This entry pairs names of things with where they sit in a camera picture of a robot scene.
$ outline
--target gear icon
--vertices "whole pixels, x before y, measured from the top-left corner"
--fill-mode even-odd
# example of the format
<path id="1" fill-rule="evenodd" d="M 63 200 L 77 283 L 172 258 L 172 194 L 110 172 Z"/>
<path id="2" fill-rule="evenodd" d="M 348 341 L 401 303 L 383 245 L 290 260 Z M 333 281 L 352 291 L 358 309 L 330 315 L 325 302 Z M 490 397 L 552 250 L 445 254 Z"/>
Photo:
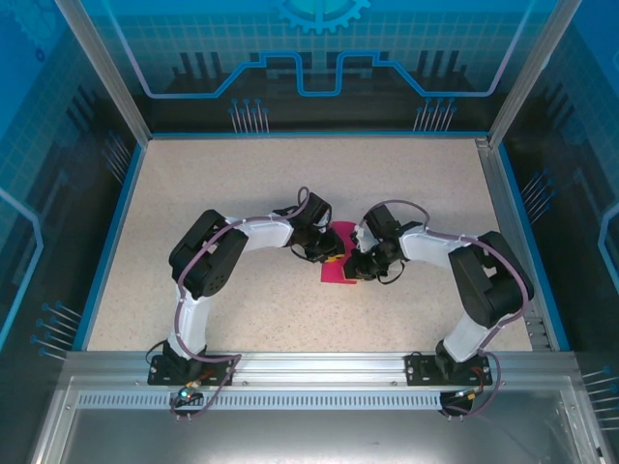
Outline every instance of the gear icon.
<path id="1" fill-rule="evenodd" d="M 301 26 L 303 32 L 322 34 L 325 29 L 335 33 L 338 27 L 348 27 L 351 19 L 361 17 L 361 9 L 369 7 L 369 0 L 272 0 L 280 11 L 280 19 L 287 19 L 290 27 Z"/>
<path id="2" fill-rule="evenodd" d="M 51 39 L 58 26 L 53 0 L 4 0 L 2 10 L 13 13 L 15 21 L 37 47 Z"/>

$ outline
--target speckled tabletop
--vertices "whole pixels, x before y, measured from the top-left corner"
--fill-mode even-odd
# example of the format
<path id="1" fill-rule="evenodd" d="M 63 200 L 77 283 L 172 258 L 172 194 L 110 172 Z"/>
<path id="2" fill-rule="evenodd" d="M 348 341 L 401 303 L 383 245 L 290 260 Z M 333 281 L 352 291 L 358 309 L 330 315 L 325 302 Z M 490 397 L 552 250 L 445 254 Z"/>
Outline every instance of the speckled tabletop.
<path id="1" fill-rule="evenodd" d="M 334 220 L 359 221 L 380 200 L 405 198 L 431 228 L 497 230 L 475 142 L 425 138 L 157 140 L 145 156 L 89 350 L 146 350 L 166 338 L 175 307 L 167 264 L 207 209 L 243 218 L 296 203 L 300 186 L 330 202 Z M 395 216 L 418 218 L 404 206 Z M 409 263 L 393 285 L 320 283 L 320 265 L 288 249 L 244 254 L 214 300 L 209 350 L 387 352 L 433 350 L 462 307 L 450 271 Z M 490 344 L 530 350 L 522 321 Z"/>

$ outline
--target pink block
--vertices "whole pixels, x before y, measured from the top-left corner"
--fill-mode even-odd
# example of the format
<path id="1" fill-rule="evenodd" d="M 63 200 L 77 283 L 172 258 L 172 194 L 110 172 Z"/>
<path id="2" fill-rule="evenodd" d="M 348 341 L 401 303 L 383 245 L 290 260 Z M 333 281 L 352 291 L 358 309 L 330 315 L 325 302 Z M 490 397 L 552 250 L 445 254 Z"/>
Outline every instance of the pink block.
<path id="1" fill-rule="evenodd" d="M 331 227 L 344 241 L 346 248 L 346 254 L 343 258 L 332 263 L 323 263 L 322 271 L 320 273 L 320 281 L 326 283 L 343 283 L 347 285 L 354 285 L 357 280 L 348 280 L 344 277 L 344 263 L 350 257 L 350 252 L 354 249 L 355 244 L 350 238 L 350 234 L 355 231 L 355 223 L 347 221 L 337 221 L 331 224 Z"/>

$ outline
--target enclosure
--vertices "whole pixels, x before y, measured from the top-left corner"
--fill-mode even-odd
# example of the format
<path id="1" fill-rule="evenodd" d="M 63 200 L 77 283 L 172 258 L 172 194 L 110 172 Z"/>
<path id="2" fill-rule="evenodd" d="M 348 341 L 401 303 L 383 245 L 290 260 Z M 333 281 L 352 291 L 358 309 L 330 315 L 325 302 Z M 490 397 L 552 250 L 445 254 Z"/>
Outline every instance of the enclosure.
<path id="1" fill-rule="evenodd" d="M 611 0 L 5 0 L 4 460 L 616 462 L 618 18 Z M 501 232 L 535 297 L 488 346 L 482 415 L 438 414 L 463 386 L 406 367 L 463 313 L 451 271 L 338 285 L 266 248 L 213 299 L 230 383 L 176 423 L 178 387 L 144 360 L 177 332 L 170 252 L 204 211 L 268 214 L 301 186 L 336 221 L 401 198 L 434 230 Z"/>

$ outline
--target blue printed backdrop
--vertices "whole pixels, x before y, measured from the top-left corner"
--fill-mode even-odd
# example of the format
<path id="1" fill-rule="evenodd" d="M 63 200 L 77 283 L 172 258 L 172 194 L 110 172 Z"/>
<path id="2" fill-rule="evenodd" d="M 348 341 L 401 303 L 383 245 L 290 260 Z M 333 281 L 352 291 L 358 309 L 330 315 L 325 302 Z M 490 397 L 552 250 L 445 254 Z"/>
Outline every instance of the blue printed backdrop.
<path id="1" fill-rule="evenodd" d="M 242 98 L 267 104 L 280 130 L 488 129 L 554 0 L 422 3 L 85 7 L 155 131 L 232 131 Z M 424 124 L 432 111 L 441 124 Z"/>
<path id="2" fill-rule="evenodd" d="M 611 364 L 615 375 L 619 371 L 617 18 L 619 4 L 614 0 L 582 3 L 506 138 L 568 340 L 585 373 Z M 602 413 L 603 418 L 612 416 L 612 411 Z M 610 437 L 618 451 L 617 435 Z"/>
<path id="3" fill-rule="evenodd" d="M 0 45 L 0 449 L 16 463 L 73 337 L 43 304 L 79 318 L 135 140 L 52 0 L 0 0 Z"/>

